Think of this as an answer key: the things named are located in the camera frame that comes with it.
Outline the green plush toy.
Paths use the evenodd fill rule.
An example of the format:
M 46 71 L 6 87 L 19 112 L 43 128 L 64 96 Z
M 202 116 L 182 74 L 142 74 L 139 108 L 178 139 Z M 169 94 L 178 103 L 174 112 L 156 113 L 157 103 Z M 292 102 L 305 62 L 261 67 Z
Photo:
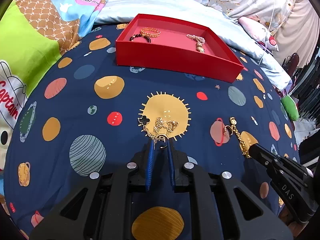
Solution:
M 285 97 L 281 98 L 281 103 L 283 104 L 290 120 L 297 121 L 299 119 L 298 108 L 291 96 L 286 95 Z

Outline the white cartoon face pillow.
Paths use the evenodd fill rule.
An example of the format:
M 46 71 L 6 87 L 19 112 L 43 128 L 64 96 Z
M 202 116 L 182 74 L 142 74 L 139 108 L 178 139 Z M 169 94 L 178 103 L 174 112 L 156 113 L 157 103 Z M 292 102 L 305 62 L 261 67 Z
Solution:
M 267 48 L 269 51 L 279 51 L 276 40 L 261 23 L 247 17 L 239 18 L 238 22 L 245 32 L 257 43 Z

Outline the red jewelry tray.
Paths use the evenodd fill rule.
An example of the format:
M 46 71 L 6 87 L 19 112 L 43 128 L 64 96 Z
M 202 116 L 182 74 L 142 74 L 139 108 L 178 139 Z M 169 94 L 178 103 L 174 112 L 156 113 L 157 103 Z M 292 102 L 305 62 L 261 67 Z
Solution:
M 144 27 L 157 28 L 157 38 L 143 36 Z M 204 53 L 196 50 L 203 44 Z M 210 77 L 233 83 L 244 66 L 211 29 L 170 17 L 138 14 L 116 39 L 119 66 L 145 67 Z

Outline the colourful monkey cartoon blanket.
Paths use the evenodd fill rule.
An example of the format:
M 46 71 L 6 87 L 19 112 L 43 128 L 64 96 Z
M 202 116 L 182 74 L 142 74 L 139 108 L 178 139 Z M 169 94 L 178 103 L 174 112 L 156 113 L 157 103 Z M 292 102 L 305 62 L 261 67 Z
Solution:
M 28 96 L 87 35 L 106 0 L 12 0 L 1 18 L 1 163 Z

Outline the gold link watch band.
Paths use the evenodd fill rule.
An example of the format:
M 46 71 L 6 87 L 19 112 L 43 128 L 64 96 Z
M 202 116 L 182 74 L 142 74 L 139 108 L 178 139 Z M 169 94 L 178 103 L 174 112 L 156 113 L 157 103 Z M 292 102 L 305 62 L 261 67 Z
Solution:
M 203 44 L 200 43 L 200 42 L 197 42 L 197 43 L 196 43 L 196 50 L 197 50 L 198 52 L 201 52 L 201 53 L 204 53 L 204 52 L 205 52 L 205 49 L 203 48 Z

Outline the gold hoop earring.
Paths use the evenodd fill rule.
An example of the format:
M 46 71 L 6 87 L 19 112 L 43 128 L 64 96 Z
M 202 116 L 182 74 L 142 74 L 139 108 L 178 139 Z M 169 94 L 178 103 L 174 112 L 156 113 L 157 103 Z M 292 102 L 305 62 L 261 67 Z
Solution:
M 229 126 L 229 125 L 224 126 L 224 128 L 223 128 L 223 136 L 229 139 L 232 135 L 233 135 L 232 127 Z

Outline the light blue quilt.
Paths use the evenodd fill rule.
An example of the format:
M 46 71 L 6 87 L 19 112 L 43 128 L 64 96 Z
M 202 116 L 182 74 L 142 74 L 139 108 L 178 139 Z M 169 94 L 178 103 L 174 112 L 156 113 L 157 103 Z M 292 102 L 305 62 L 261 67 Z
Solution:
M 242 51 L 263 70 L 270 83 L 289 91 L 291 77 L 276 59 L 252 39 L 238 21 L 194 0 L 108 0 L 95 19 L 96 24 L 126 23 L 138 14 L 166 16 L 210 28 L 227 45 Z

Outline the navy planet print bedspread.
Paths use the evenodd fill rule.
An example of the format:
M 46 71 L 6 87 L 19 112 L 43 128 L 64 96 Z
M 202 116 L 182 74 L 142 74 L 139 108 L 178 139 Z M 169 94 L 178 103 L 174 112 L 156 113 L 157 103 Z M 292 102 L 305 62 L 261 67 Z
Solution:
M 210 173 L 231 172 L 274 213 L 281 200 L 265 168 L 242 155 L 222 125 L 235 117 L 245 139 L 299 160 L 280 97 L 258 63 L 233 83 L 159 69 L 118 66 L 120 30 L 104 25 L 65 54 L 71 62 L 46 73 L 18 118 L 4 169 L 4 196 L 15 225 L 29 235 L 36 223 L 91 173 L 111 173 L 147 142 L 138 118 L 149 112 L 178 121 L 175 147 Z

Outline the dark metal chair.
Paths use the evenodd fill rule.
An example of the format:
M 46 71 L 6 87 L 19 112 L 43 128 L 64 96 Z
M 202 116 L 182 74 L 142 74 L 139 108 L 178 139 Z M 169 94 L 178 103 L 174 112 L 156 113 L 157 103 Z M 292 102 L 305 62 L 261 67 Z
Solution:
M 282 68 L 287 72 L 287 74 L 292 77 L 294 72 L 296 71 L 299 64 L 299 55 L 297 53 L 293 53 L 291 56 L 288 56 L 284 59 Z

